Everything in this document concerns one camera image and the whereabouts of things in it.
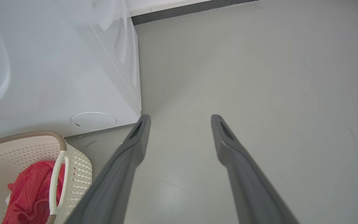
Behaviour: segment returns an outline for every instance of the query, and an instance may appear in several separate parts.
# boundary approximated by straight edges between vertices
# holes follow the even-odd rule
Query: washing machine
[[[141,109],[124,0],[0,0],[0,137],[113,128]]]

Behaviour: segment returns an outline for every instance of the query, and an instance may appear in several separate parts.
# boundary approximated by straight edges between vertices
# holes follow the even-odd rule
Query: perforated plastic basket
[[[56,198],[58,173],[65,163],[64,183],[59,206],[49,201],[51,210],[48,222],[64,223],[92,182],[92,165],[79,150],[67,144],[62,136],[53,131],[27,132],[0,138],[0,223],[4,219],[6,197],[11,193],[8,183],[31,164],[42,160],[56,160],[49,198]]]

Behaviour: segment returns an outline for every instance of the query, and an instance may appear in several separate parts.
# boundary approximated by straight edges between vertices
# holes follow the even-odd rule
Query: white plastic panel
[[[135,27],[125,0],[115,1],[115,6],[117,10],[114,11],[114,20],[106,31],[99,25],[93,25],[92,28],[141,108],[138,42]]]
[[[76,24],[64,13],[55,1],[0,0],[0,36],[10,74],[0,98],[0,137],[41,129],[63,136],[86,133],[70,122],[83,112],[114,116],[117,123],[106,128],[138,120],[140,85],[131,85],[124,69],[128,61],[137,65],[137,55],[128,52],[135,62],[126,56],[124,64],[110,57],[91,25]],[[115,38],[102,29],[98,34]],[[134,34],[127,35],[127,43],[134,44]]]

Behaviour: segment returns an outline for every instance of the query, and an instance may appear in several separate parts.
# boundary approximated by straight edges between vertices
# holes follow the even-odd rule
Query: red towel
[[[2,224],[45,224],[49,216],[49,185],[55,161],[40,161],[23,170],[13,184],[8,184],[9,205]],[[57,203],[64,179],[62,164],[57,185]]]

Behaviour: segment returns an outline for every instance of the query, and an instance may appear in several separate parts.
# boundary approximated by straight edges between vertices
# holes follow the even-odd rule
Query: epoxy floor
[[[238,223],[212,114],[300,223],[358,223],[358,1],[262,0],[136,31],[152,126],[125,224]],[[97,175],[131,128],[67,142]]]

